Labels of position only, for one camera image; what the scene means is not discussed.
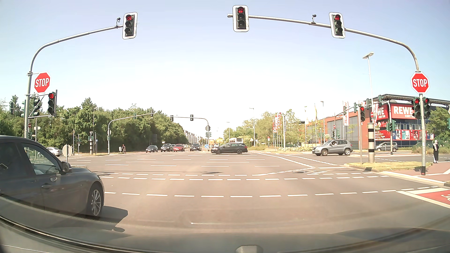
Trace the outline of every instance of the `grass median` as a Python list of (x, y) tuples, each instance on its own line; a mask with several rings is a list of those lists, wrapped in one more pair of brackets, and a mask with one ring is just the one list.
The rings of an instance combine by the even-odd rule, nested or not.
[(347, 163), (347, 165), (373, 172), (416, 170), (422, 167), (421, 162)]

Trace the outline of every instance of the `side mirror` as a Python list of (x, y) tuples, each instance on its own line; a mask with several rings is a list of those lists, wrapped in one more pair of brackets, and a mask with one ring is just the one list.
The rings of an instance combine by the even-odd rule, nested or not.
[(63, 172), (65, 172), (65, 173), (69, 172), (70, 168), (71, 168), (70, 164), (66, 163), (66, 162), (61, 162), (61, 163), (63, 165), (63, 167), (61, 168), (63, 170)]

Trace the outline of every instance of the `person walking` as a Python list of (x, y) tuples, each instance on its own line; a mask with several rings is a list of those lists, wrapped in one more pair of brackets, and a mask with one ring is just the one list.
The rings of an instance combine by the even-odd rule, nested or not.
[(437, 144), (437, 140), (434, 140), (433, 143), (433, 163), (437, 163), (439, 160), (439, 145)]

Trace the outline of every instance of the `car tire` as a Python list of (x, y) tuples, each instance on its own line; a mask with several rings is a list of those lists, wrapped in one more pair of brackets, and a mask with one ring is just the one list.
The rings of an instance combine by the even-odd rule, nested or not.
[(91, 186), (86, 203), (86, 215), (98, 218), (103, 211), (103, 189), (98, 184)]

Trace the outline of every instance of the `parked car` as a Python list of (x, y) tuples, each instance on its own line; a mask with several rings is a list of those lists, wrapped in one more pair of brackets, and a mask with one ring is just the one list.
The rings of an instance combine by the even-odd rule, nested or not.
[(0, 136), (0, 185), (0, 196), (45, 210), (94, 217), (103, 210), (104, 186), (97, 174), (71, 167), (26, 138)]
[(326, 156), (328, 154), (350, 155), (352, 151), (352, 145), (349, 141), (344, 139), (329, 140), (323, 145), (312, 148), (312, 153), (317, 156)]
[(183, 144), (177, 144), (173, 147), (173, 151), (184, 151), (185, 146)]
[[(375, 147), (375, 150), (378, 150), (378, 151), (391, 151), (391, 142), (390, 141), (382, 142), (378, 146)], [(392, 143), (392, 151), (396, 152), (397, 150), (398, 150), (398, 145), (397, 145), (396, 142), (393, 142)]]
[(222, 146), (212, 148), (211, 153), (220, 154), (220, 153), (237, 153), (242, 154), (248, 152), (247, 146), (243, 143), (226, 143)]
[(52, 154), (54, 154), (55, 156), (61, 156), (63, 155), (63, 151), (61, 149), (58, 148), (54, 148), (54, 147), (48, 147), (47, 148)]
[(145, 149), (145, 152), (158, 152), (158, 147), (156, 145), (150, 145)]
[(173, 146), (170, 143), (164, 143), (161, 147), (161, 152), (170, 152), (173, 151)]
[(194, 143), (190, 146), (189, 150), (190, 151), (192, 151), (192, 150), (202, 151), (202, 146), (199, 143)]

